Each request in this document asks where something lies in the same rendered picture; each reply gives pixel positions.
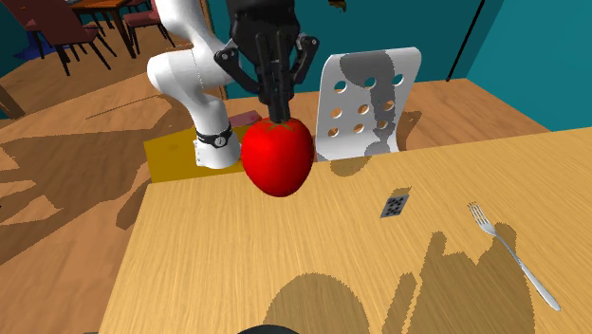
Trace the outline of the brown dining table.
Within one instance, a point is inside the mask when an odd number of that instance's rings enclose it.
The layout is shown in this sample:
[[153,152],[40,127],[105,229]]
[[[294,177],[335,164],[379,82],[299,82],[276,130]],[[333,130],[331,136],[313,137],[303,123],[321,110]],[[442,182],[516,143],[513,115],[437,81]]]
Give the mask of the brown dining table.
[[133,43],[130,40],[129,34],[123,23],[120,15],[120,9],[126,6],[131,0],[81,0],[80,2],[70,5],[70,8],[76,14],[90,14],[95,12],[106,12],[112,16],[115,27],[120,33],[128,53],[132,59],[136,59],[137,55],[134,51]]

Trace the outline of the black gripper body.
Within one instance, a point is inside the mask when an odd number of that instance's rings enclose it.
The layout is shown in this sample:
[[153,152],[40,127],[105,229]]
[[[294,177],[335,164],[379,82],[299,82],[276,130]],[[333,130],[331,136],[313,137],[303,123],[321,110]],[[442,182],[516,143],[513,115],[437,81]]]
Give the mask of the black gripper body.
[[301,33],[294,0],[228,0],[230,37],[239,47],[254,43],[258,33],[275,37],[281,30],[294,42]]

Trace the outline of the dark dining chair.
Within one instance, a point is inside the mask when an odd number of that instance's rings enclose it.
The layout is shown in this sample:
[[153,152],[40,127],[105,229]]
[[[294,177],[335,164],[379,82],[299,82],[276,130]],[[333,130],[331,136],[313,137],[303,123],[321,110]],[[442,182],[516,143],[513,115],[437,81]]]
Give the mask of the dark dining chair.
[[105,42],[100,29],[93,25],[83,25],[65,0],[0,0],[0,2],[14,16],[23,14],[28,19],[35,21],[38,29],[58,52],[67,76],[70,73],[64,46],[88,44],[105,67],[108,70],[111,69],[94,41],[99,39],[113,56],[117,56],[117,54]]

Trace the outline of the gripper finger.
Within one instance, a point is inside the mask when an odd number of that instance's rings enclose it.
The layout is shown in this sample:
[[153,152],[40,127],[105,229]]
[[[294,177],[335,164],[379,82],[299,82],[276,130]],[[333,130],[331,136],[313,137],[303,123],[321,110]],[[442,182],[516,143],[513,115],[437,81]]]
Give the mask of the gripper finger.
[[[274,81],[272,68],[272,57],[277,55],[275,45],[262,31],[239,33],[233,41],[235,46],[226,46],[214,54],[215,62],[242,88],[258,95],[259,101],[268,107],[268,115],[271,119],[279,119],[277,84]],[[256,70],[255,79],[242,69],[239,63],[239,52],[252,62]]]
[[277,94],[280,120],[290,119],[288,103],[293,98],[294,86],[305,80],[318,47],[319,40],[314,36],[303,33],[296,36],[287,28],[277,32]]

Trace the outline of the dining chair with red seat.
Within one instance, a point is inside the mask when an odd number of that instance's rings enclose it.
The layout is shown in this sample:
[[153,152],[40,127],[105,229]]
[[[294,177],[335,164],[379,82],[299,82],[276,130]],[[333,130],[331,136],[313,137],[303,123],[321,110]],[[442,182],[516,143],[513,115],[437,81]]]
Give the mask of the dining chair with red seat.
[[147,11],[138,11],[138,12],[131,12],[128,14],[124,14],[122,19],[125,22],[126,27],[128,28],[128,33],[133,43],[133,47],[136,50],[137,54],[140,54],[139,51],[139,42],[138,37],[136,34],[137,28],[145,28],[150,26],[158,27],[158,30],[162,34],[162,36],[167,39],[172,47],[175,47],[175,43],[171,39],[168,30],[162,25],[160,21],[160,17],[158,15],[156,0],[150,0],[151,8]]

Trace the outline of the red tomato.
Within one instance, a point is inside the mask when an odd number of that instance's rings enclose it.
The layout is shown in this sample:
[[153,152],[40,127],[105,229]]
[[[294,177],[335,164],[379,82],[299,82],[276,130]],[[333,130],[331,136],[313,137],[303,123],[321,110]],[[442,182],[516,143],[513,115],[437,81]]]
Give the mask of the red tomato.
[[252,125],[243,137],[241,159],[251,182],[267,195],[294,194],[305,182],[314,159],[313,139],[299,120]]

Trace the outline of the grey dotted marker card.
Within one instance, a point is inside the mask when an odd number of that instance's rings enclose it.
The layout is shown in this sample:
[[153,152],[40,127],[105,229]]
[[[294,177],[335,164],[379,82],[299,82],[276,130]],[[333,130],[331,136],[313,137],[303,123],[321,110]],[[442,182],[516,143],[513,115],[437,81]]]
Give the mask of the grey dotted marker card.
[[408,198],[408,194],[389,197],[384,205],[380,217],[388,217],[401,214],[402,209],[406,204]]

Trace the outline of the yellow robot stand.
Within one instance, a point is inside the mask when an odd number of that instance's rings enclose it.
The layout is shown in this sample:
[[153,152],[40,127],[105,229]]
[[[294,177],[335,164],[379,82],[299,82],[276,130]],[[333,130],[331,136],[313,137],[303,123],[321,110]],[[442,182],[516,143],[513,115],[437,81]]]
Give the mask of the yellow robot stand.
[[150,176],[154,183],[244,171],[241,160],[225,169],[197,166],[195,139],[196,134],[191,128],[144,142]]

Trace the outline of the silver fork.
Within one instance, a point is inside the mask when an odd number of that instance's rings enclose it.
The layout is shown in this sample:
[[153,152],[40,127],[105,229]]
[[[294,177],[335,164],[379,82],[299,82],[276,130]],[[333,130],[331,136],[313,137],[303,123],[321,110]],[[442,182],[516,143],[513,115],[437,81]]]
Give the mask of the silver fork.
[[516,252],[509,246],[505,239],[496,231],[494,226],[488,220],[487,216],[476,202],[470,202],[468,208],[472,214],[473,219],[479,228],[489,235],[497,238],[508,250],[516,264],[520,267],[529,282],[535,287],[538,294],[545,300],[545,302],[554,310],[561,311],[562,308],[553,295],[545,288],[545,286],[536,278],[525,263],[517,256]]

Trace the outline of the pink flat object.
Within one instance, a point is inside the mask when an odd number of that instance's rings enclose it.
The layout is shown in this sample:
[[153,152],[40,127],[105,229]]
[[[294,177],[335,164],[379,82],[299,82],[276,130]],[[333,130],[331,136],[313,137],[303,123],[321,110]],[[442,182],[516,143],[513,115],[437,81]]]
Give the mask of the pink flat object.
[[261,116],[256,110],[250,110],[244,113],[240,113],[229,117],[229,122],[232,128],[251,125],[261,119]]

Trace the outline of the black thin pole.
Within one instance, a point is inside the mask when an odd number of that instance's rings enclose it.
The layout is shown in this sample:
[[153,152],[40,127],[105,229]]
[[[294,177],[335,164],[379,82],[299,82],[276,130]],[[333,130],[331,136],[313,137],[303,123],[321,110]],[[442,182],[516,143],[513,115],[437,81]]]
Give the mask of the black thin pole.
[[465,37],[463,39],[463,42],[457,51],[457,54],[456,54],[455,59],[453,61],[453,64],[452,64],[450,71],[445,79],[446,82],[449,82],[453,78],[454,71],[459,63],[459,60],[464,52],[464,49],[466,48],[466,45],[470,39],[470,36],[471,36],[472,31],[474,29],[474,26],[476,25],[476,22],[480,16],[480,13],[481,13],[483,7],[485,6],[486,1],[487,0],[480,0],[480,2],[479,2],[479,5],[475,11],[473,18],[472,18],[471,24],[470,24],[469,28],[467,29],[467,32],[466,32]]

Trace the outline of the light wooden table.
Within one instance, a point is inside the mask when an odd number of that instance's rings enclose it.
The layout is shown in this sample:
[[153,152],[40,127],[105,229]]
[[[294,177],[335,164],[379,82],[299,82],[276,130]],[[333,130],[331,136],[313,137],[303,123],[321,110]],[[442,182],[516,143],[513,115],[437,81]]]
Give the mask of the light wooden table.
[[149,186],[99,333],[592,334],[592,127],[349,165],[284,198],[243,174]]

